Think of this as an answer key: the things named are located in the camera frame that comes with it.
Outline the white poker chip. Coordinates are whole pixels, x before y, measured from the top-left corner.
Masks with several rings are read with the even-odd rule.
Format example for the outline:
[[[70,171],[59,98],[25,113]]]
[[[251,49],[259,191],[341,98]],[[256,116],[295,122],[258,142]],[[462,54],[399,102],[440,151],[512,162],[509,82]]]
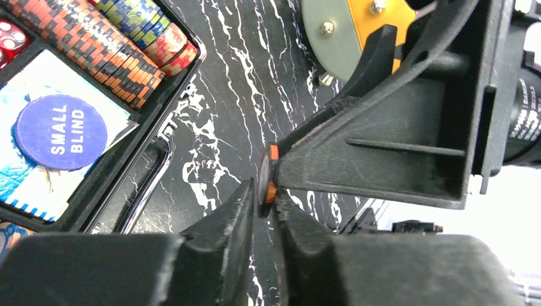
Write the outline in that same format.
[[[278,161],[278,144],[270,142],[267,144],[265,153],[262,156],[256,183],[255,205],[257,206],[258,217],[261,219],[268,217],[276,197],[277,187],[274,183],[274,170]]]

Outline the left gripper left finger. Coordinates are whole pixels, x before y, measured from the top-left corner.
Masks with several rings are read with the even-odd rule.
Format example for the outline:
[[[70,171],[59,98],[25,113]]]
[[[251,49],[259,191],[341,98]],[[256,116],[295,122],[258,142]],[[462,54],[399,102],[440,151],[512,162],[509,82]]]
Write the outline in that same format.
[[[2,305],[246,305],[253,180],[178,234],[38,234],[1,262]]]

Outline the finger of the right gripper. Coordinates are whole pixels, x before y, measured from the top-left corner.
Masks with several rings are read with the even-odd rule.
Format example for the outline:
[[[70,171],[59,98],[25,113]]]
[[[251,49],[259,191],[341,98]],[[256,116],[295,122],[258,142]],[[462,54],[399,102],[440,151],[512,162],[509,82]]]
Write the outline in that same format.
[[[512,1],[440,1],[401,67],[298,140],[279,187],[462,210]]]
[[[392,74],[397,27],[384,24],[368,36],[364,53],[336,99],[362,97]]]

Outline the blue playing card deck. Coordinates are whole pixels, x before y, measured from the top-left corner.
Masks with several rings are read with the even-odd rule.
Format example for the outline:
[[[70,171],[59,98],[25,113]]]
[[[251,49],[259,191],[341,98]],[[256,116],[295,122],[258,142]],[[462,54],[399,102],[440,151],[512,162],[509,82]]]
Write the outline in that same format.
[[[54,222],[93,164],[137,128],[49,50],[1,86],[1,202]]]

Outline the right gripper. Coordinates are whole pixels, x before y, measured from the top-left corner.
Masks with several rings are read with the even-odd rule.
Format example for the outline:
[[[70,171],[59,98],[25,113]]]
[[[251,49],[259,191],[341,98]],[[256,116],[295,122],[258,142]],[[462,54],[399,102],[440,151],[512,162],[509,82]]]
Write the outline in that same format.
[[[489,96],[493,99],[480,174],[480,193],[503,166],[540,168],[540,69],[524,49],[530,26],[540,21],[538,1],[504,1]]]

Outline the blue blind button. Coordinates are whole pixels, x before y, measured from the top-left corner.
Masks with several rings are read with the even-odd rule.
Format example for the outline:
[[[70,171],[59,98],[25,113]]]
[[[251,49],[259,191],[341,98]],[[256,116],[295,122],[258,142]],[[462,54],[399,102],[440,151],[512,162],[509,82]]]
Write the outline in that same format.
[[[37,98],[19,113],[14,135],[36,164],[72,171],[95,162],[105,150],[107,125],[85,101],[56,94]]]

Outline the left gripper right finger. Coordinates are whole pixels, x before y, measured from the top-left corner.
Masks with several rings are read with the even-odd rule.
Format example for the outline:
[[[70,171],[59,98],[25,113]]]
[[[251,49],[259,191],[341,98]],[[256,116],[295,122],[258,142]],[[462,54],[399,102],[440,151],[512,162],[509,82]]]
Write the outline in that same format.
[[[282,305],[521,305],[492,250],[468,235],[338,235],[285,191],[273,206]]]

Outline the black poker chip case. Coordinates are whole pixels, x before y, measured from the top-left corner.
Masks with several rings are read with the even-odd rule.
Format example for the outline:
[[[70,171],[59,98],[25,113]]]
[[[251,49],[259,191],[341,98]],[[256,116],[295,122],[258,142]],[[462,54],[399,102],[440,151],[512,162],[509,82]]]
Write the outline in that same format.
[[[167,170],[174,154],[174,143],[164,136],[166,128],[175,129],[172,108],[186,87],[192,82],[202,59],[206,56],[202,41],[181,20],[179,11],[171,1],[158,1],[162,12],[182,29],[188,41],[198,49],[195,60],[180,74],[162,81],[151,94],[149,104],[134,112],[139,123],[134,131],[108,150],[91,168],[91,171],[68,200],[68,208],[56,222],[41,221],[27,213],[17,212],[8,205],[1,205],[1,220],[12,222],[37,232],[91,232],[113,197],[128,177],[132,167],[151,144],[162,144],[164,151],[139,186],[134,205],[144,206],[150,194]]]

